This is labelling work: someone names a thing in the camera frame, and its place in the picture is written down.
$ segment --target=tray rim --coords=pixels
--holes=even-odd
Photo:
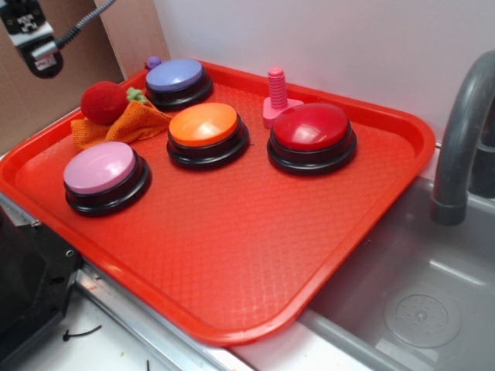
[[[252,73],[245,73],[233,70],[224,66],[217,66],[212,63],[201,62],[206,68],[213,81],[236,90],[246,91],[261,96],[268,96],[268,84],[266,77],[260,77]],[[145,71],[134,75],[131,79],[121,83],[125,87],[144,85],[143,80]],[[331,257],[327,257],[319,269],[308,280],[307,284],[300,290],[291,301],[276,315],[266,322],[256,325],[252,328],[243,328],[242,330],[229,330],[214,328],[203,322],[200,318],[192,316],[189,311],[181,307],[173,315],[167,314],[166,317],[178,325],[180,328],[185,327],[184,331],[191,336],[214,345],[232,346],[253,342],[256,339],[272,333],[275,330],[283,328],[299,315],[311,297],[319,290],[324,282],[332,273],[342,264],[345,258],[352,252],[354,247],[366,235],[373,225],[386,213],[394,201],[404,192],[415,176],[421,171],[424,165],[432,157],[435,150],[435,136],[432,129],[421,119],[411,114],[398,111],[395,109],[382,107],[376,104],[366,103],[360,100],[354,100],[347,97],[341,97],[335,94],[322,92],[306,87],[300,87],[294,84],[287,84],[288,95],[292,99],[303,100],[306,103],[314,101],[331,101],[332,104],[342,107],[348,114],[349,119],[357,121],[360,124],[371,126],[405,138],[415,150],[414,161],[408,166],[406,172],[397,177],[389,188],[384,191],[384,195],[367,211],[366,217],[358,222],[348,233],[340,244],[333,251]],[[364,121],[360,114],[366,112],[367,119]],[[15,187],[16,169],[21,169],[33,156],[38,155],[44,149],[47,149],[57,143],[59,140],[66,138],[71,134],[70,121],[75,118],[83,117],[79,109],[73,111],[65,117],[62,117],[56,123],[43,129],[38,134],[33,135],[20,145],[13,148],[0,161],[0,192],[3,192],[14,203],[26,210],[43,223],[46,223],[62,238],[78,246],[92,245],[84,235],[72,230],[62,220],[58,220],[56,215],[51,213],[46,207],[38,204],[34,199],[24,194]],[[384,129],[382,123],[386,120],[402,121],[404,125],[395,125],[394,131]],[[343,246],[353,245],[351,249],[344,249]],[[145,299],[153,309],[163,314],[162,308],[167,308],[171,303],[178,304],[165,293],[148,286],[145,280],[138,277],[133,272],[125,273],[115,270],[118,260],[113,258],[106,251],[99,251],[96,247],[89,250],[85,247],[87,259],[109,277],[115,279],[124,288],[131,293],[136,294],[141,299]]]

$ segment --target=faucet spout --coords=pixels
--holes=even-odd
[[[495,50],[470,68],[457,94],[436,169],[430,215],[443,225],[466,216],[467,191],[495,196]]]

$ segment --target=plastic tray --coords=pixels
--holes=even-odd
[[[76,154],[63,118],[0,162],[0,189],[184,332],[215,345],[252,342],[294,320],[431,157],[432,131],[410,114],[288,84],[288,96],[344,109],[357,155],[338,172],[300,177],[268,161],[267,79],[209,63],[209,101],[232,105],[251,133],[234,163],[175,167],[166,133],[132,147],[149,191],[111,216],[78,216],[63,170]],[[143,87],[145,74],[125,82]]]

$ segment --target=sink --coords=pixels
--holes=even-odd
[[[495,369],[495,205],[470,195],[440,226],[432,187],[413,182],[299,321],[371,368]]]

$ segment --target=white wall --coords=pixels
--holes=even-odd
[[[155,0],[175,58],[415,114],[442,139],[467,70],[495,49],[495,0]]]

